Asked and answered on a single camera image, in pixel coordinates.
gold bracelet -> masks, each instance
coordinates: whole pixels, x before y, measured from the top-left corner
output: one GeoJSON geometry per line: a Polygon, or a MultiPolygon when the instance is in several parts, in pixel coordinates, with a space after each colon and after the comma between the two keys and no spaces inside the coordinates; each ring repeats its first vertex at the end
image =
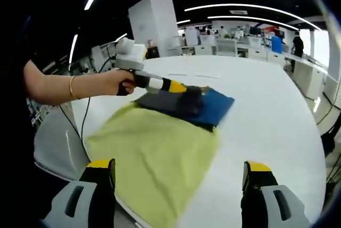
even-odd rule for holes
{"type": "Polygon", "coordinates": [[[72,81],[74,80],[75,76],[72,76],[71,79],[70,79],[70,85],[69,85],[69,88],[70,88],[70,94],[71,96],[74,98],[74,100],[79,100],[79,98],[77,98],[74,93],[72,92],[72,81]]]}

person's arm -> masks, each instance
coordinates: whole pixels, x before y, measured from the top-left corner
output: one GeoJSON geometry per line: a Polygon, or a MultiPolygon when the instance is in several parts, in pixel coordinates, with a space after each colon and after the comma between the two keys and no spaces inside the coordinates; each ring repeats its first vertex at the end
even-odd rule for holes
{"type": "MultiPolygon", "coordinates": [[[[61,104],[74,97],[70,93],[71,76],[45,75],[29,61],[23,70],[25,86],[31,99],[41,104],[61,104]]],[[[116,95],[123,80],[134,81],[132,73],[113,69],[102,74],[76,76],[72,81],[75,97],[83,99],[90,96],[116,95]]],[[[134,85],[123,82],[129,94],[134,92],[134,85]]]]}

chair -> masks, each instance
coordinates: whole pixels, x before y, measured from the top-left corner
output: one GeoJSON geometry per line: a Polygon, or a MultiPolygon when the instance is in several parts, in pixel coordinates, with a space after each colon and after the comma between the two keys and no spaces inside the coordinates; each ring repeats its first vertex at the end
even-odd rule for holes
{"type": "Polygon", "coordinates": [[[217,39],[217,52],[219,56],[238,56],[237,42],[234,39],[217,39]]]}
{"type": "Polygon", "coordinates": [[[34,146],[36,165],[65,180],[78,180],[90,162],[79,136],[60,108],[50,110],[43,120],[34,146]]]}

white tabletop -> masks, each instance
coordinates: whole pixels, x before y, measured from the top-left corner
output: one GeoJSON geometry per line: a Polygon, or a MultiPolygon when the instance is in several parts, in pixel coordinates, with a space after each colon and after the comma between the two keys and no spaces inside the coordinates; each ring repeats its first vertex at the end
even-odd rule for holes
{"type": "MultiPolygon", "coordinates": [[[[203,55],[146,60],[145,71],[188,85],[208,85],[236,100],[218,126],[220,147],[212,166],[177,227],[241,227],[246,160],[268,165],[278,183],[289,187],[303,202],[307,218],[313,222],[319,217],[326,189],[320,134],[301,93],[280,67],[256,60],[203,55]]],[[[93,97],[84,137],[144,92],[137,89],[127,97],[93,97]]],[[[86,104],[86,100],[72,103],[78,128],[86,104]]]]}

ceiling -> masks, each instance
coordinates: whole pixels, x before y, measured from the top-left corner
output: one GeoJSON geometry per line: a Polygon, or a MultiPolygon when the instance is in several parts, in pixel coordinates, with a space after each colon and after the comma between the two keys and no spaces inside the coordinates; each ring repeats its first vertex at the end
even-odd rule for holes
{"type": "MultiPolygon", "coordinates": [[[[87,0],[20,0],[31,14],[29,39],[34,46],[39,66],[69,54],[73,36],[78,34],[74,58],[88,53],[91,47],[110,42],[124,33],[132,37],[128,9],[140,0],[95,0],[84,11],[87,0]]],[[[220,3],[244,3],[268,6],[300,17],[321,15],[313,0],[173,0],[178,21],[190,19],[191,23],[207,22],[208,16],[231,15],[232,7],[212,7],[184,12],[184,9],[220,3]]],[[[285,14],[265,9],[237,7],[248,16],[271,19],[283,23],[295,20],[285,14]]],[[[324,28],[323,23],[316,23],[324,28]]],[[[305,23],[295,25],[310,28],[305,23]]]]}

